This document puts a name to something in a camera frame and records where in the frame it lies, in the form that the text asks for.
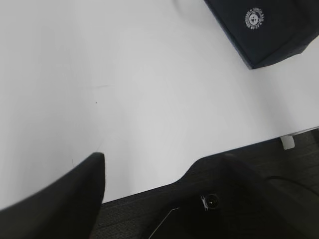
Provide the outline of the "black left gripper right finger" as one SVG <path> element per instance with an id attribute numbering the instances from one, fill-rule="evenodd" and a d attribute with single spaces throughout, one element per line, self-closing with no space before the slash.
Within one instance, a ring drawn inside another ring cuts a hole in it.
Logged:
<path id="1" fill-rule="evenodd" d="M 210 190 L 165 210 L 152 239 L 316 239 L 319 208 L 305 206 L 234 157 L 222 157 Z"/>

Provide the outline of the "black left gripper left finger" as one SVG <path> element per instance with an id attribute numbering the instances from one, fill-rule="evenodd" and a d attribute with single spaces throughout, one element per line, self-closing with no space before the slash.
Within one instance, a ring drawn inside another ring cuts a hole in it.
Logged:
<path id="1" fill-rule="evenodd" d="M 105 184 L 105 156 L 92 153 L 48 187 L 1 210 L 0 237 L 89 239 Z"/>

